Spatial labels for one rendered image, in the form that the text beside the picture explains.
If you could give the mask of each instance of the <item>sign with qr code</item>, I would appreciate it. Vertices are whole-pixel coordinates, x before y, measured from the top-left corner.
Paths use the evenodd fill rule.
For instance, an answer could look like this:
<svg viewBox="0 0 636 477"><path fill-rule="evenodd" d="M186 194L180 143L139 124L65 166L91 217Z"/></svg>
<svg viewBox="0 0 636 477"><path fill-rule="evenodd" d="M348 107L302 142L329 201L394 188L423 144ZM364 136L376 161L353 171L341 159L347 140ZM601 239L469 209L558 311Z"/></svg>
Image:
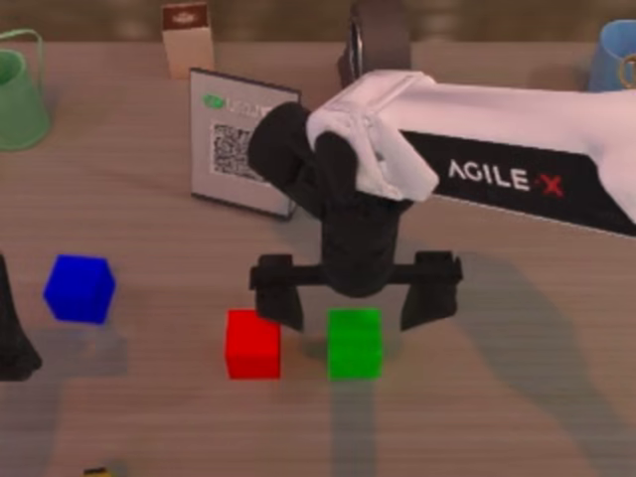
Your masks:
<svg viewBox="0 0 636 477"><path fill-rule="evenodd" d="M273 108L299 101L292 88L191 69L192 195L291 217L295 205L249 168L247 148Z"/></svg>

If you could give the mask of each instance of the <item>green cube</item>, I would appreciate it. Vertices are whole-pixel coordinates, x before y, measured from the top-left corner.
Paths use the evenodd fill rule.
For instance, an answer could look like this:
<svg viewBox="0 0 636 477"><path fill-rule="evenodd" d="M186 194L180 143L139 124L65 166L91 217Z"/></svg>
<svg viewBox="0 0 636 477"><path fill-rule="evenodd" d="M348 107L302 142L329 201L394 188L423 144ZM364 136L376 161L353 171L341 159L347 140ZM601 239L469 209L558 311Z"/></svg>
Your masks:
<svg viewBox="0 0 636 477"><path fill-rule="evenodd" d="M330 310L327 343L332 381L373 380L380 376L383 356L380 310Z"/></svg>

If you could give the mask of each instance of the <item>red letter x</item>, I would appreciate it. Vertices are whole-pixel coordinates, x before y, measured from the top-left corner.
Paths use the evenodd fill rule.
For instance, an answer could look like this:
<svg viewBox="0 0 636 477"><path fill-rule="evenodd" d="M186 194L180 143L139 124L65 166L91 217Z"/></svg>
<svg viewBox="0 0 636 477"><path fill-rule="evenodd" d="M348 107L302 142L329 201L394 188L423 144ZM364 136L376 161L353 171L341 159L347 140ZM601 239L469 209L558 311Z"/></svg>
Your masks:
<svg viewBox="0 0 636 477"><path fill-rule="evenodd" d="M554 194L557 197L563 197L563 190L560 187L560 176L551 177L546 174L540 174L539 178L546 183L544 195Z"/></svg>

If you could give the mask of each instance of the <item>qr code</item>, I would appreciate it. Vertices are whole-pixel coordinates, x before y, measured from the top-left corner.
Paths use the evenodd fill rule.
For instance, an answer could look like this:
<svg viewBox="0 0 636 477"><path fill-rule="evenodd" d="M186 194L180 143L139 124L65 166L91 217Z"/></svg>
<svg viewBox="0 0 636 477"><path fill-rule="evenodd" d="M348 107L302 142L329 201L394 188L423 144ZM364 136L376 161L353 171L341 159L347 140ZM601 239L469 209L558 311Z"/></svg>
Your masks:
<svg viewBox="0 0 636 477"><path fill-rule="evenodd" d="M212 172L264 182L247 164L247 146L251 131L225 124L213 124L210 132Z"/></svg>

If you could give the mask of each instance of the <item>cardboard box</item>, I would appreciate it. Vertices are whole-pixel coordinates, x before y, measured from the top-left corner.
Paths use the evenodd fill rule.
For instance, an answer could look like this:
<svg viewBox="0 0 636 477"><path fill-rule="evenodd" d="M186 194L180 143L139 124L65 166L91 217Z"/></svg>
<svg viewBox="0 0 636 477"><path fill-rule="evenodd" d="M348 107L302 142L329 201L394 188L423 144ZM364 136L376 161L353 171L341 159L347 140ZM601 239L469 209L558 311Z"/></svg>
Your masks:
<svg viewBox="0 0 636 477"><path fill-rule="evenodd" d="M215 68L214 42L207 2L162 7L162 35L170 78L187 80L190 68Z"/></svg>
<svg viewBox="0 0 636 477"><path fill-rule="evenodd" d="M190 76L192 195L283 219L295 204L247 164L247 146L262 118L300 92L201 69Z"/></svg>

